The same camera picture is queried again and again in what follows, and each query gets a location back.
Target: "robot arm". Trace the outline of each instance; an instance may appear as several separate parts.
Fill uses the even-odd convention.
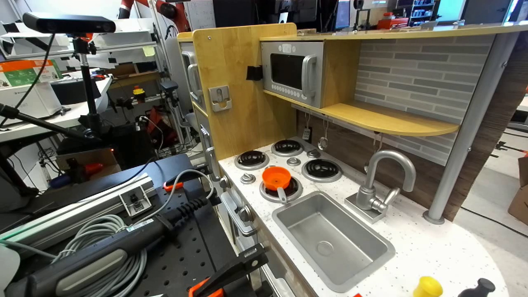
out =
[[[148,7],[148,0],[136,0],[136,4]],[[128,19],[131,6],[133,0],[120,0],[118,19]],[[164,0],[156,0],[154,7],[158,14],[176,25],[178,32],[189,32],[183,4],[168,4]]]

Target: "wooden cabinet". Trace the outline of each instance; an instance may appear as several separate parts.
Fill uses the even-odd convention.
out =
[[[220,161],[295,134],[295,111],[249,81],[247,68],[260,67],[258,40],[293,35],[295,25],[207,29],[178,35],[181,48],[191,44],[197,67],[202,106],[192,103],[197,124],[207,128],[209,149]],[[211,91],[227,88],[230,108],[216,113]]]

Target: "stove burner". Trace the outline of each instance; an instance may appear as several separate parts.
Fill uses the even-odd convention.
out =
[[[283,189],[283,194],[288,202],[296,200],[301,195],[301,185],[291,177],[290,185]],[[280,204],[278,194],[267,190],[263,184],[260,184],[260,195],[268,202]]]
[[[301,154],[301,146],[295,141],[280,141],[277,144],[273,144],[272,152],[275,156],[282,156],[282,157],[291,157],[291,156],[298,156]]]
[[[242,177],[240,177],[240,182],[242,182],[242,185],[250,185],[250,184],[253,184],[257,179],[253,177],[253,176],[250,176],[250,174],[244,174]]]
[[[234,166],[242,171],[257,171],[257,169],[265,167],[267,162],[268,162],[268,159],[262,152],[249,151],[249,152],[244,152],[242,156],[235,157]]]
[[[301,167],[301,176],[311,182],[331,184],[341,177],[338,166],[328,161],[310,161]]]

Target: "faucet handle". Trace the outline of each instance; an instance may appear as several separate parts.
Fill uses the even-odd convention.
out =
[[[390,194],[384,199],[384,205],[387,207],[387,205],[390,205],[392,204],[392,200],[399,195],[399,189],[392,189],[390,190]]]
[[[385,207],[390,205],[390,202],[399,195],[399,189],[392,189],[390,194],[381,202],[377,199],[371,199],[371,209],[377,213],[384,213]]]

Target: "microwave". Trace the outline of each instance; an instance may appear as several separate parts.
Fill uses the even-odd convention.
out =
[[[263,90],[321,108],[323,44],[260,44]]]

